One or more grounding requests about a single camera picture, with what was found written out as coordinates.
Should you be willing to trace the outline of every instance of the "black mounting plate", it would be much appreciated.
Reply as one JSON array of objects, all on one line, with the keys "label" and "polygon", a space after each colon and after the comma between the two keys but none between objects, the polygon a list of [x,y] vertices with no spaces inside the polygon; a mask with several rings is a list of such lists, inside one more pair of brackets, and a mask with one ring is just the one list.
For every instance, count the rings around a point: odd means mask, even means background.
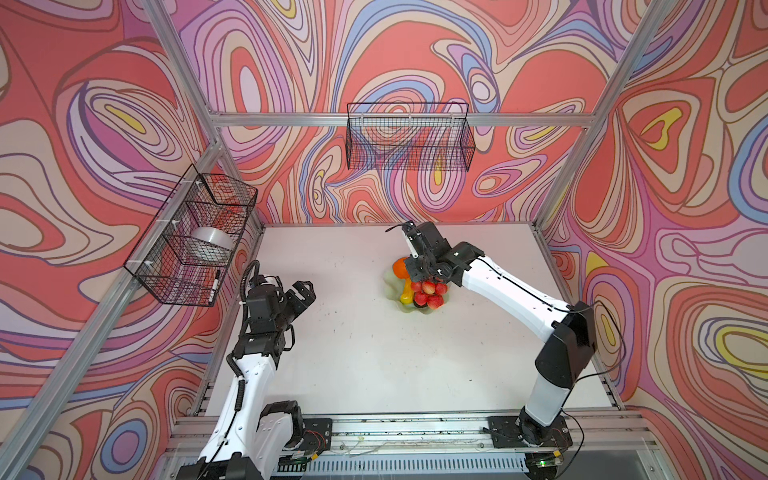
[{"label": "black mounting plate", "polygon": [[[313,452],[317,450],[317,455],[331,449],[331,435],[333,434],[332,419],[308,419],[304,417],[304,437],[299,447],[304,452]],[[278,472],[304,472],[306,464],[303,465],[281,465],[277,464]]]},{"label": "black mounting plate", "polygon": [[[516,415],[488,417],[488,429],[491,432],[497,432],[499,435],[491,434],[493,448],[495,449],[519,449],[530,448],[522,440],[518,439],[520,430],[517,426],[518,417]],[[567,449],[573,446],[574,441],[571,433],[565,425],[565,419],[562,415],[555,417],[551,425],[552,435],[542,443],[541,447],[553,447],[557,449]]]}]

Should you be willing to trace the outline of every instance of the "black cable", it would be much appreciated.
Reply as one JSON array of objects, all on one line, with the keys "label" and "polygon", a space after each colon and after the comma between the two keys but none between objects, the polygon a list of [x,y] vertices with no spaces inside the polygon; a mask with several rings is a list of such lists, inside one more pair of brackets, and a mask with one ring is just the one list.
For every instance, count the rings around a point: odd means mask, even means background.
[{"label": "black cable", "polygon": [[210,457],[210,461],[203,467],[203,470],[200,472],[200,475],[197,476],[197,480],[200,480],[205,476],[205,474],[208,472],[208,467],[210,467],[210,464],[214,463],[214,459],[216,458],[216,455],[219,455],[219,452],[221,451],[221,447],[224,446],[225,443],[227,443],[227,436],[230,434],[230,430],[232,429],[232,425],[235,423],[235,417],[237,417],[237,410],[235,411],[235,414],[232,415],[232,421],[230,422],[230,426],[227,427],[227,432],[224,433],[224,439],[219,444],[219,448],[216,449],[214,452],[214,456]]},{"label": "black cable", "polygon": [[384,230],[384,233],[389,232],[390,230],[394,230],[397,227],[402,227],[403,225],[407,225],[408,222],[398,223],[397,225],[392,225],[390,228]]},{"label": "black cable", "polygon": [[[243,278],[240,280],[240,300],[243,302],[243,325],[240,327],[240,335],[242,335],[245,332],[245,329],[247,327],[247,320],[248,320],[248,306],[245,305],[245,299],[246,299],[246,287],[248,286],[248,276],[252,268],[256,267],[256,272],[253,275],[254,278],[259,275],[259,260],[251,260],[250,263],[248,263],[248,266],[245,267],[245,272],[243,272]],[[214,459],[216,459],[216,455],[219,455],[219,452],[221,451],[221,447],[224,446],[225,443],[227,443],[227,437],[230,434],[230,430],[232,429],[232,425],[235,423],[235,418],[237,417],[237,413],[243,408],[243,399],[245,398],[245,379],[243,378],[243,370],[240,369],[240,367],[237,365],[237,362],[235,361],[235,355],[234,351],[230,352],[229,355],[227,355],[227,365],[230,366],[232,371],[234,372],[236,377],[239,377],[240,379],[237,381],[237,397],[235,397],[235,406],[234,406],[234,415],[232,415],[232,420],[230,420],[230,426],[227,427],[227,431],[224,433],[224,438],[219,444],[219,447],[214,452],[214,456],[210,458],[210,461],[205,465],[202,472],[200,472],[200,475],[197,476],[197,480],[200,480],[205,476],[205,474],[208,472],[208,468],[210,467],[210,464],[214,462]]]},{"label": "black cable", "polygon": [[571,467],[571,465],[574,464],[574,460],[576,459],[576,455],[578,455],[578,453],[581,451],[581,447],[584,445],[584,429],[581,427],[581,423],[578,422],[578,419],[576,417],[574,417],[570,413],[567,413],[565,410],[560,409],[560,411],[562,413],[564,413],[565,415],[568,415],[569,417],[571,417],[574,420],[574,422],[576,422],[576,425],[578,425],[578,429],[581,430],[581,442],[578,444],[578,448],[576,449],[576,453],[574,453],[574,456],[571,457],[571,461],[568,462],[568,465],[566,465],[565,468],[563,468],[563,471],[558,473],[558,475],[556,477],[554,477],[552,480],[557,480],[558,478],[563,476],[563,474]]},{"label": "black cable", "polygon": [[616,320],[614,320],[614,314],[613,314],[613,313],[611,313],[611,309],[609,309],[609,308],[608,308],[608,307],[605,305],[605,303],[603,303],[603,301],[602,301],[602,300],[598,300],[597,302],[593,303],[593,304],[592,304],[592,306],[595,306],[595,305],[597,305],[598,303],[600,303],[600,304],[601,304],[601,305],[602,305],[602,306],[605,308],[605,311],[606,311],[606,312],[608,312],[608,316],[611,318],[611,323],[613,323],[613,324],[614,324],[614,328],[616,329],[616,333],[618,333],[618,334],[619,334],[619,340],[621,340],[621,347],[620,347],[620,348],[621,348],[621,350],[622,350],[622,353],[621,353],[621,358],[620,358],[620,359],[619,359],[619,361],[618,361],[618,362],[616,362],[616,364],[615,364],[615,365],[613,365],[613,366],[612,366],[610,369],[607,369],[607,370],[603,370],[602,372],[597,372],[597,373],[590,373],[589,375],[580,376],[579,378],[577,378],[577,379],[576,379],[576,381],[574,382],[574,385],[571,387],[571,391],[570,391],[570,392],[568,392],[568,394],[565,396],[565,400],[563,400],[563,405],[565,405],[565,403],[568,401],[568,397],[570,397],[570,396],[571,396],[571,393],[574,391],[574,387],[575,387],[575,386],[576,386],[576,384],[577,384],[577,383],[579,383],[581,380],[583,380],[583,379],[588,379],[588,378],[589,378],[589,377],[591,377],[591,376],[605,375],[606,373],[611,373],[611,372],[613,372],[615,369],[619,368],[619,367],[621,366],[621,364],[624,362],[624,360],[627,358],[627,344],[624,342],[624,335],[622,335],[622,334],[621,334],[621,329],[619,328],[619,325],[617,325],[617,324],[616,324]]},{"label": "black cable", "polygon": [[240,281],[240,301],[243,303],[245,303],[245,287],[248,285],[248,273],[250,273],[250,269],[252,269],[254,265],[256,266],[256,274],[254,276],[259,275],[259,260],[251,260],[251,262],[248,263],[248,266],[245,267],[243,279]]},{"label": "black cable", "polygon": [[482,259],[482,257],[478,257],[478,260],[480,260],[480,261],[481,261],[481,262],[483,262],[485,265],[487,265],[489,269],[493,270],[493,273],[495,273],[497,276],[500,276],[500,277],[501,277],[501,278],[503,278],[504,280],[507,280],[507,281],[508,281],[509,283],[511,283],[512,285],[514,285],[514,286],[516,286],[517,288],[519,288],[520,290],[522,290],[522,291],[526,292],[528,295],[530,295],[530,296],[534,297],[536,300],[538,300],[539,302],[542,302],[544,305],[548,306],[549,308],[551,308],[551,309],[553,309],[553,310],[557,310],[558,312],[564,312],[564,313],[583,313],[583,312],[586,312],[586,311],[588,311],[588,310],[590,310],[590,309],[592,308],[592,305],[588,306],[587,308],[581,309],[581,310],[565,310],[565,309],[562,309],[562,308],[557,308],[556,306],[552,305],[551,303],[549,303],[549,302],[547,302],[546,300],[544,300],[543,298],[541,298],[539,295],[536,295],[536,294],[535,294],[535,293],[533,293],[532,291],[530,291],[530,290],[526,289],[526,288],[525,288],[524,286],[522,286],[520,283],[517,283],[517,282],[515,282],[513,279],[511,279],[511,278],[508,278],[508,277],[504,276],[504,274],[503,274],[503,273],[499,272],[499,271],[498,271],[498,270],[496,270],[494,267],[492,267],[492,266],[491,266],[491,264],[490,264],[490,263],[488,263],[488,262],[486,262],[485,260],[483,260],[483,259]]}]

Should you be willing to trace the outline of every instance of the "wire mesh basket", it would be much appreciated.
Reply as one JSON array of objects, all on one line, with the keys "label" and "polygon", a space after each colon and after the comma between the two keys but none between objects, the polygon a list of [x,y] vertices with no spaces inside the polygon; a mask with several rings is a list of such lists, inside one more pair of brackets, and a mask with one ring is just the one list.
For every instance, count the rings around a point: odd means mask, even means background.
[{"label": "wire mesh basket", "polygon": [[257,194],[227,175],[197,173],[139,267],[126,268],[160,303],[214,305]]},{"label": "wire mesh basket", "polygon": [[346,106],[350,170],[463,170],[475,154],[465,102],[355,102]]}]

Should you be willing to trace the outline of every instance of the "pink wall panel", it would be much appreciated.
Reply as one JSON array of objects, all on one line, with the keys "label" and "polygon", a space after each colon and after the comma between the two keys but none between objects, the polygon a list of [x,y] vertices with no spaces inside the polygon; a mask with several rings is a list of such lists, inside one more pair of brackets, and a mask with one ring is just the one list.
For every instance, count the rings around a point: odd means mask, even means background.
[{"label": "pink wall panel", "polygon": [[645,4],[488,0],[167,2],[214,110],[447,101],[591,111]]},{"label": "pink wall panel", "polygon": [[681,478],[768,478],[768,5],[678,2],[546,236]]},{"label": "pink wall panel", "polygon": [[578,129],[478,127],[469,172],[350,171],[345,128],[223,133],[265,223],[469,222],[533,220]]},{"label": "pink wall panel", "polygon": [[[0,439],[96,308],[204,136],[141,2],[0,2]],[[137,295],[25,478],[146,478],[222,309]]]},{"label": "pink wall panel", "polygon": [[126,5],[35,4],[0,5],[0,438],[205,146]]}]

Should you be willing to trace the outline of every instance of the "white table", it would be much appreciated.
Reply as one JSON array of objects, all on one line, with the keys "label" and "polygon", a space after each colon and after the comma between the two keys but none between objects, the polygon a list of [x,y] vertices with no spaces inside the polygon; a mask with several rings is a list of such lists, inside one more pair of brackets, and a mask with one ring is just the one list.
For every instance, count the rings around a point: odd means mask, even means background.
[{"label": "white table", "polygon": [[[271,227],[261,273],[314,283],[317,301],[296,321],[268,401],[295,399],[306,414],[465,412],[520,409],[542,347],[516,318],[451,286],[446,304],[424,314],[397,301],[392,263],[409,250],[384,227]],[[451,245],[467,241],[533,287],[560,298],[527,224],[439,225]],[[237,324],[230,336],[236,341]],[[589,365],[583,375],[594,373]],[[219,415],[233,373],[219,371],[206,415]],[[600,379],[579,382],[566,404],[609,408]]]}]

